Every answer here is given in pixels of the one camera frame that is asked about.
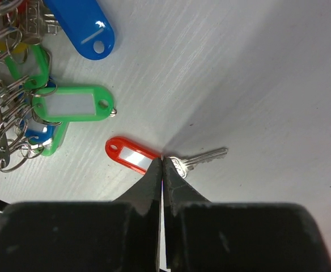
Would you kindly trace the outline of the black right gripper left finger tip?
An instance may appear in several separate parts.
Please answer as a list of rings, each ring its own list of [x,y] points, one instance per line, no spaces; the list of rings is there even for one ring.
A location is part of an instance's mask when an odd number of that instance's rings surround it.
[[[162,161],[113,201],[19,202],[0,216],[0,271],[159,271]]]

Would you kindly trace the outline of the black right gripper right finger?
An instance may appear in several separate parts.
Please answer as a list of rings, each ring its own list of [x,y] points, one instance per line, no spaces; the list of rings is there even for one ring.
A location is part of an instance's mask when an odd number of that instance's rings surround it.
[[[172,271],[331,271],[319,227],[302,205],[211,202],[163,160],[167,267]]]

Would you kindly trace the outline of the silver key with red tag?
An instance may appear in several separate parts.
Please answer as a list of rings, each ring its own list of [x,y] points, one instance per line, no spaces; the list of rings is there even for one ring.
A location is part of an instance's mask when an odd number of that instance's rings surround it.
[[[144,175],[154,159],[161,155],[124,137],[113,137],[106,141],[105,152],[114,162]],[[179,158],[170,156],[177,173],[186,178],[188,173],[201,164],[220,159],[228,154],[228,148],[221,147],[198,155]]]

